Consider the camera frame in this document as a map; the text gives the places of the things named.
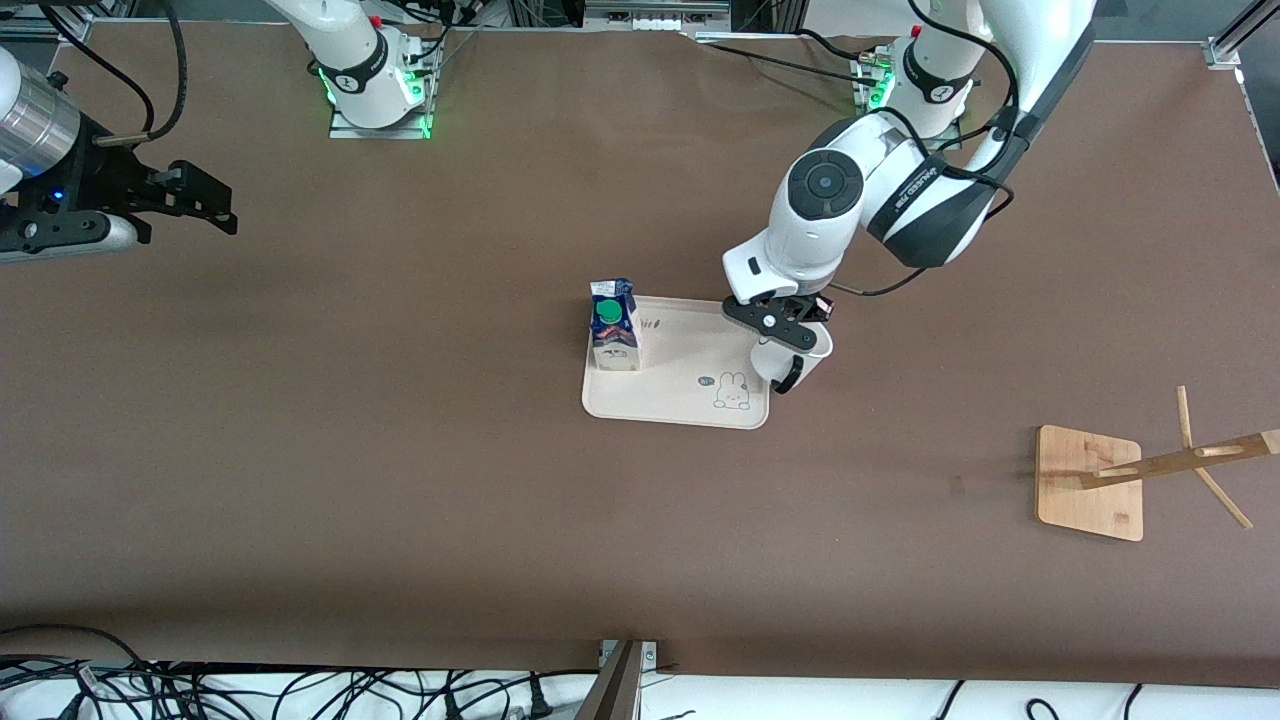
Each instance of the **brown table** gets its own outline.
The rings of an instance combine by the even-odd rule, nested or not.
[[[1251,532],[1192,475],[1149,483],[1137,544],[1032,510],[1039,424],[1174,450],[1185,383],[1201,438],[1280,427],[1276,193],[1194,45],[1100,45],[1018,202],[952,265],[837,299],[833,359],[733,432],[582,411],[586,283],[723,296],[844,83],[666,33],[485,33],[435,138],[329,141],[291,28],[187,38],[187,115],[141,154],[232,184],[242,232],[160,219],[0,273],[4,624],[209,660],[579,666],[631,635],[694,673],[1280,678],[1280,466],[1219,473]],[[163,26],[93,45],[172,87]],[[900,277],[856,245],[842,279]]]

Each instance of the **white mat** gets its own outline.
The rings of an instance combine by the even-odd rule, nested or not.
[[[582,407],[596,418],[751,430],[769,416],[769,386],[751,369],[756,336],[707,300],[636,296],[640,369],[596,370],[590,337]]]

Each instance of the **wooden stick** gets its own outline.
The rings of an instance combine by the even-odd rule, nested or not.
[[[1196,457],[1221,457],[1224,455],[1239,455],[1244,448],[1238,445],[1220,445],[1217,447],[1197,447]]]
[[[1107,486],[1116,486],[1120,483],[1130,483],[1133,480],[1158,478],[1162,475],[1172,475],[1175,473],[1185,473],[1188,470],[1194,470],[1197,468],[1212,468],[1213,465],[1221,465],[1222,462],[1234,462],[1236,460],[1248,460],[1251,457],[1265,457],[1267,455],[1280,454],[1280,430],[1266,430],[1262,433],[1253,433],[1252,436],[1244,436],[1235,439],[1229,439],[1226,442],[1213,443],[1207,446],[1210,448],[1216,448],[1224,445],[1238,445],[1240,446],[1240,452],[1236,455],[1219,455],[1201,457],[1196,454],[1197,450],[1203,448],[1190,448],[1179,450],[1178,452],[1170,452],[1167,455],[1158,455],[1156,457],[1148,457],[1146,460],[1138,460],[1135,462],[1125,462],[1124,465],[1116,465],[1115,468],[1107,468],[1106,470],[1138,470],[1137,475],[1115,475],[1106,478],[1094,477],[1094,473],[1087,473],[1083,475],[1076,475],[1080,482],[1080,487],[1084,489],[1102,488]]]
[[[1192,413],[1187,406],[1187,386],[1178,386],[1178,424],[1181,427],[1183,432],[1183,447],[1193,447],[1196,443],[1192,442]],[[1222,489],[1222,486],[1208,474],[1204,468],[1196,468],[1196,474],[1199,477],[1204,487],[1208,488],[1213,497],[1217,498],[1222,507],[1235,518],[1236,524],[1248,530],[1253,527],[1253,523],[1240,511],[1240,506],[1235,503]]]
[[[1106,469],[1102,469],[1102,470],[1094,470],[1093,471],[1093,477],[1094,478],[1123,478],[1123,477],[1126,477],[1126,475],[1137,475],[1137,474],[1138,474],[1138,470],[1135,470],[1133,468],[1106,468]]]

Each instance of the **wooden board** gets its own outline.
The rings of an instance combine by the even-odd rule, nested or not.
[[[1036,516],[1050,525],[1126,541],[1142,539],[1142,480],[1094,489],[1071,473],[1142,459],[1129,439],[1043,425],[1036,434]]]

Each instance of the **bunny illustration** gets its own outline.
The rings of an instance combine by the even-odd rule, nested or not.
[[[727,410],[748,410],[751,407],[751,393],[746,389],[746,375],[742,373],[721,373],[716,388],[716,407]]]

